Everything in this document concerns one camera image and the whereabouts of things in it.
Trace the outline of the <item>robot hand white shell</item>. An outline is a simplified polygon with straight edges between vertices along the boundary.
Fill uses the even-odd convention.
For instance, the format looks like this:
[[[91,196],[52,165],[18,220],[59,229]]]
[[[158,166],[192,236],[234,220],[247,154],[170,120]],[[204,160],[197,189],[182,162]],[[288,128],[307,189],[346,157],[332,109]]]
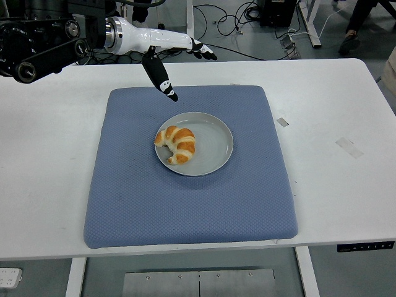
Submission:
[[[114,54],[129,51],[142,53],[142,65],[154,87],[173,101],[178,101],[168,73],[158,57],[162,50],[182,49],[197,58],[217,60],[217,56],[205,44],[185,33],[160,29],[139,28],[120,18],[114,18],[116,26]]]

